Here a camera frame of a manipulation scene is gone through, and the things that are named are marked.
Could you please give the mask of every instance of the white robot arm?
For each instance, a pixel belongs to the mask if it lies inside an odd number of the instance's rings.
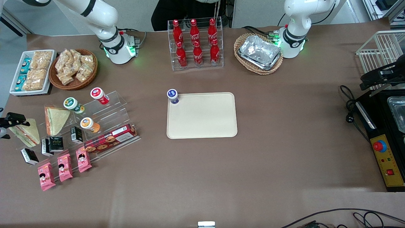
[[[0,12],[4,2],[0,0]],[[45,6],[51,0],[23,0],[33,6]],[[96,34],[104,45],[107,56],[115,64],[124,64],[136,54],[133,36],[118,31],[117,10],[102,0],[57,0],[70,10],[80,14],[83,22]]]
[[[311,28],[310,15],[328,12],[340,0],[286,0],[284,11],[290,17],[287,28],[279,30],[280,48],[285,58],[294,58]]]

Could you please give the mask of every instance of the blue snack package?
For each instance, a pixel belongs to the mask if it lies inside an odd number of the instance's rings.
[[[22,87],[23,87],[24,82],[25,82],[26,79],[27,79],[27,75],[20,74],[20,75],[18,76],[18,78],[17,78],[17,83],[15,84],[15,87],[14,87],[14,91],[15,91],[15,92],[24,91],[24,90],[22,89]]]
[[[21,65],[20,73],[26,74],[30,69],[31,58],[25,58],[23,64]]]

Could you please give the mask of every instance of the pink snack package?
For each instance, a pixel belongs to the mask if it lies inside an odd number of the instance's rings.
[[[79,167],[79,172],[84,172],[92,167],[90,165],[89,155],[87,154],[87,151],[84,149],[84,146],[76,151],[76,157],[77,157],[77,166]]]
[[[65,154],[58,157],[59,178],[63,182],[72,178],[72,165],[70,163],[70,154]]]
[[[39,167],[38,174],[42,191],[46,191],[56,185],[55,180],[53,179],[51,163],[48,162],[45,165]]]

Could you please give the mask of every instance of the coca-cola bottle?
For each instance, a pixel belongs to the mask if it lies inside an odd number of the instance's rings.
[[[195,19],[191,19],[190,36],[191,36],[191,44],[193,46],[195,45],[196,41],[200,42],[200,31],[198,30],[197,20]]]
[[[212,40],[211,46],[211,65],[214,67],[218,65],[220,61],[220,48],[218,47],[218,40],[215,38]]]
[[[212,40],[217,38],[217,26],[214,18],[209,20],[208,45],[211,46]]]
[[[196,64],[197,68],[203,66],[203,51],[200,48],[200,41],[194,42],[194,63]]]
[[[187,59],[185,58],[185,51],[183,49],[182,43],[176,43],[177,46],[177,60],[179,61],[180,68],[184,69],[187,67]]]
[[[179,21],[178,20],[173,20],[173,37],[175,38],[175,43],[181,43],[183,45],[183,32],[181,31],[179,27]]]

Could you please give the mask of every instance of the table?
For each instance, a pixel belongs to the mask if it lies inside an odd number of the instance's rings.
[[[1,140],[0,226],[178,228],[213,220],[219,228],[277,228],[338,207],[403,218],[405,193],[385,191],[371,148],[345,122],[346,100],[338,93],[345,84],[361,94],[355,51],[376,31],[387,29],[385,19],[313,26],[299,56],[285,59],[268,76],[247,71],[233,56],[233,43],[243,29],[224,29],[224,68],[192,72],[171,70],[165,32],[148,33],[139,57],[125,65],[108,60],[96,36],[28,36],[30,50],[88,49],[100,70],[79,91],[54,88],[50,96],[10,96],[5,112],[40,122],[44,103],[62,104],[70,96],[86,103],[90,89],[99,86],[117,90],[127,100],[142,139],[46,192],[36,169],[15,151],[15,141]],[[169,88],[232,92],[237,136],[168,139]],[[355,225],[348,211],[311,219]]]

